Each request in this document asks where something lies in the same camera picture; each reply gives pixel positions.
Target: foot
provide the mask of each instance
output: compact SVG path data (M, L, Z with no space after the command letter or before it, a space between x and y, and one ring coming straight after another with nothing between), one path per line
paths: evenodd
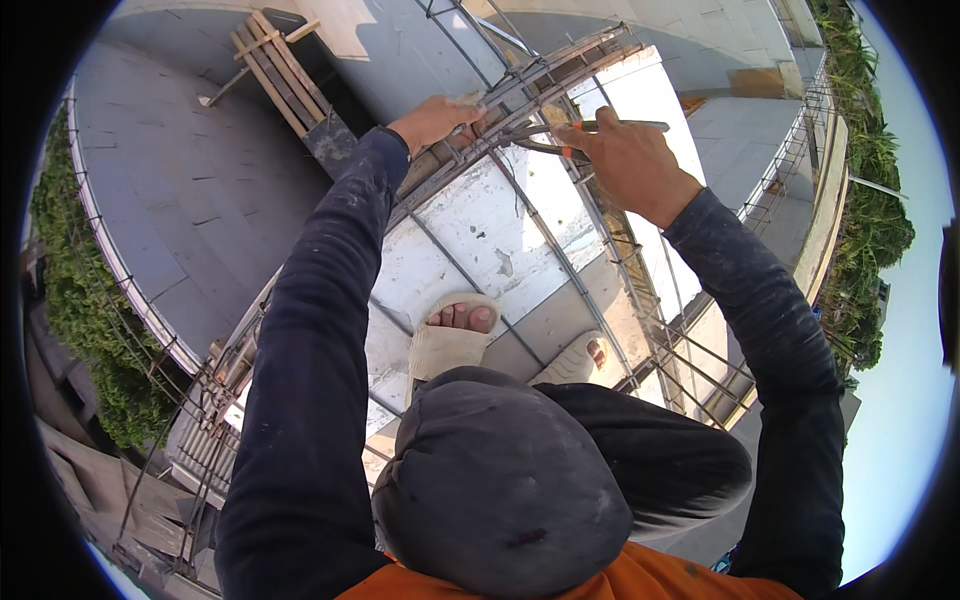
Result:
M478 333L490 333L493 328L489 308L480 306L479 308L474 308L473 312L468 315L467 306L461 303L445 306L444 309L436 315L430 315L426 320L426 324L436 327L467 329Z
M590 340L587 343L587 354L593 359L593 364L597 366L597 369L603 369L603 366L607 363L607 355L604 354L596 340Z

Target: sleeve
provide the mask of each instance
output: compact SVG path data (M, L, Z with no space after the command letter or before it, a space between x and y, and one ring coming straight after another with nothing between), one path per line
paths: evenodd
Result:
M361 462L367 302L396 189L393 132L364 135L277 279L217 527L225 598L327 598L391 561L373 547Z
M733 330L763 407L756 490L731 575L810 598L841 579L843 419L833 356L793 277L709 189L663 235Z

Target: gray cap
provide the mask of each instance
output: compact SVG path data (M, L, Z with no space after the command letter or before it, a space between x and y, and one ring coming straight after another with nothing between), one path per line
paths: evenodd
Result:
M634 522L587 430L479 367L414 392L372 502L402 564L499 597L583 583L616 559Z

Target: pliers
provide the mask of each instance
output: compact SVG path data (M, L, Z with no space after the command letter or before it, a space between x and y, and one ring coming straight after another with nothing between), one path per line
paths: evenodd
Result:
M640 125L649 125L651 127L656 127L664 133L670 131L670 126L662 121L620 121L620 123L638 123ZM596 121L574 121L568 125L575 130L580 130L581 132L595 133L599 131ZM569 146L540 144L539 142L530 140L531 135L547 133L549 131L549 125L531 125L528 127L518 127L516 129L507 130L498 140L498 145L501 148L506 148L510 144L517 144L517 146L520 148L526 148L528 150L536 150L537 152L544 152L549 155L566 156L567 158L573 158L574 160L580 160L581 162L590 162L589 157L576 148L571 148Z

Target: orange shirt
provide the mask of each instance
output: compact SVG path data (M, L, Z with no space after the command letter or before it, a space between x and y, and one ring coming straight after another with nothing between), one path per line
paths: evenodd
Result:
M338 597L341 600L481 598L399 564L377 569ZM721 575L630 541L607 568L576 588L552 597L557 600L800 600L800 596L784 584Z

